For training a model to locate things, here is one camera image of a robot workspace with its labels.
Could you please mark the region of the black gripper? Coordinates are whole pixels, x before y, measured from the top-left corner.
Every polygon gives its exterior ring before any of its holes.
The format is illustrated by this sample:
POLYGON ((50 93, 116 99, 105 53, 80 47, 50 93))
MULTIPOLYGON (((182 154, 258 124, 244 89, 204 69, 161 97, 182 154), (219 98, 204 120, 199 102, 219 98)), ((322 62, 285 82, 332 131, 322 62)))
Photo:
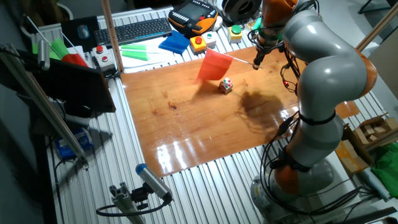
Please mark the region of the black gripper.
POLYGON ((253 60, 253 69, 258 70, 262 61, 264 60, 264 56, 271 53, 272 48, 274 47, 274 40, 264 38, 260 35, 256 37, 256 50, 257 55, 253 60))

